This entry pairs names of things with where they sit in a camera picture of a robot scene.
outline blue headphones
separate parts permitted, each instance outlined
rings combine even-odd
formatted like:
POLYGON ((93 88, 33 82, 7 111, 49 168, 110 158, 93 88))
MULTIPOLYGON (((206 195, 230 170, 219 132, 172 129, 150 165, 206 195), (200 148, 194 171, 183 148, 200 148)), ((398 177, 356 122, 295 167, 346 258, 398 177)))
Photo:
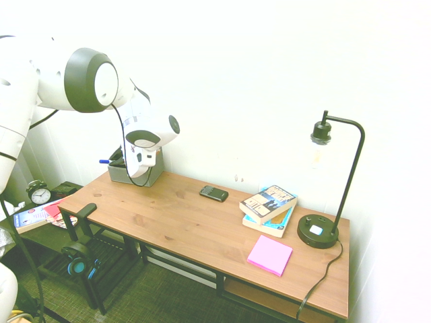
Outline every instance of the blue headphones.
POLYGON ((91 279, 100 268, 101 262, 98 259, 94 260, 90 249, 79 242, 68 242, 61 248, 61 252, 70 261, 67 272, 71 276, 81 276, 92 268, 88 275, 88 279, 91 279))

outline clock face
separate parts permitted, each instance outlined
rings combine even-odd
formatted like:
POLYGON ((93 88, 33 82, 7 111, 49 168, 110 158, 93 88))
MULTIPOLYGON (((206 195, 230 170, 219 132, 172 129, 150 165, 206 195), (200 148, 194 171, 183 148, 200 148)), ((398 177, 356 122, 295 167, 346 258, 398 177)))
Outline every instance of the clock face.
POLYGON ((51 198, 51 192, 47 188, 39 188, 32 193, 34 204, 45 204, 51 198))

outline sticky note pad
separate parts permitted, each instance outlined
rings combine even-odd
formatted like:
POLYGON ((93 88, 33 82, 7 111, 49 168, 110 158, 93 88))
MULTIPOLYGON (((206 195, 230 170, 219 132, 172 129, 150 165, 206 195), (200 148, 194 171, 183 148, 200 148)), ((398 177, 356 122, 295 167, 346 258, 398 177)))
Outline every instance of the sticky note pad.
POLYGON ((265 236, 260 236, 247 261, 270 273, 281 276, 293 249, 265 236))

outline black phone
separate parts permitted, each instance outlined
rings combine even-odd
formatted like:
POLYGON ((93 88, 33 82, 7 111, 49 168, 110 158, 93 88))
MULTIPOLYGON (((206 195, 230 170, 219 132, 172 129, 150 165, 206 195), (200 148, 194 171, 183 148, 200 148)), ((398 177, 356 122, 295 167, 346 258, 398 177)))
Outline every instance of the black phone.
POLYGON ((210 185, 204 186, 199 194, 219 202, 224 202, 229 196, 229 193, 225 190, 220 190, 210 185))

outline black desk lamp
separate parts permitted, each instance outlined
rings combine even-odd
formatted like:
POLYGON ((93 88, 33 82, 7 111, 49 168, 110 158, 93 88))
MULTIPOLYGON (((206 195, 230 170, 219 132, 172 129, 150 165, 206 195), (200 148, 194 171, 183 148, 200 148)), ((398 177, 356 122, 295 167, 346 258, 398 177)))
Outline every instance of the black desk lamp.
POLYGON ((356 150, 355 159, 353 161, 352 170, 350 171, 347 185, 345 186, 343 198, 338 208, 337 217, 335 222, 332 222, 327 217, 317 214, 305 215, 299 220, 298 223, 298 235, 303 242, 314 248, 326 249, 332 247, 338 240, 338 222, 343 211, 344 203, 349 192, 350 184, 358 164, 359 155, 361 154, 362 146, 365 140, 365 131, 362 126, 352 120, 337 118, 336 116, 328 116, 328 111, 324 111, 322 121, 314 125, 314 131, 311 134, 311 140, 317 145, 326 145, 331 140, 331 125, 327 120, 333 120, 342 123, 348 123, 354 125, 361 132, 361 138, 356 150))

